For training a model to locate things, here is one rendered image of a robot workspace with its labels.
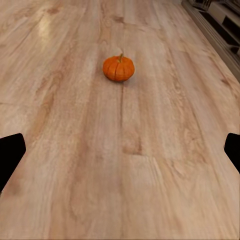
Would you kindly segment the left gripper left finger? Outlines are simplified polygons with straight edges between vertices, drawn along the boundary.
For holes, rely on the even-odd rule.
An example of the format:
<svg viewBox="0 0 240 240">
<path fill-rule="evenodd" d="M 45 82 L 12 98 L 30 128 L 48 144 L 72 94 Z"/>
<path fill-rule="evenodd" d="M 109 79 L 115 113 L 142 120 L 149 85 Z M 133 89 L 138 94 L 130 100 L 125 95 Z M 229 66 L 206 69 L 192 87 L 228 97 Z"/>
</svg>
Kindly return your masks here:
<svg viewBox="0 0 240 240">
<path fill-rule="evenodd" d="M 22 133 L 0 138 L 0 193 L 26 153 Z"/>
</svg>

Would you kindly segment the pumpkin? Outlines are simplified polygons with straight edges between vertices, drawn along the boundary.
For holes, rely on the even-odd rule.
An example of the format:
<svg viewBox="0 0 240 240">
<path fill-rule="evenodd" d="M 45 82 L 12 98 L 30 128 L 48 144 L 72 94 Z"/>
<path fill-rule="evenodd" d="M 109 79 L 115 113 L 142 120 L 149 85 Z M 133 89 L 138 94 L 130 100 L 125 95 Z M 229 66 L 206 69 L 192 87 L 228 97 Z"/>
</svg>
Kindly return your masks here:
<svg viewBox="0 0 240 240">
<path fill-rule="evenodd" d="M 135 73 L 135 66 L 131 59 L 127 57 L 112 56 L 104 61 L 103 73 L 111 81 L 125 82 Z"/>
</svg>

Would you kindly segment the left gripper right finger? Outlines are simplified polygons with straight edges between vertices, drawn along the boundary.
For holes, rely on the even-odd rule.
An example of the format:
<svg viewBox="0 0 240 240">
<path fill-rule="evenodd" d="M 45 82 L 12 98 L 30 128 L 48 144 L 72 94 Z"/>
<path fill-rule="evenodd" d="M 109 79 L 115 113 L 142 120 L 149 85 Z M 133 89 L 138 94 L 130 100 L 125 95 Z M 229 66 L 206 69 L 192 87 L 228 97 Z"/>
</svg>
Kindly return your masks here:
<svg viewBox="0 0 240 240">
<path fill-rule="evenodd" d="M 240 173 L 240 135 L 228 133 L 224 151 Z"/>
</svg>

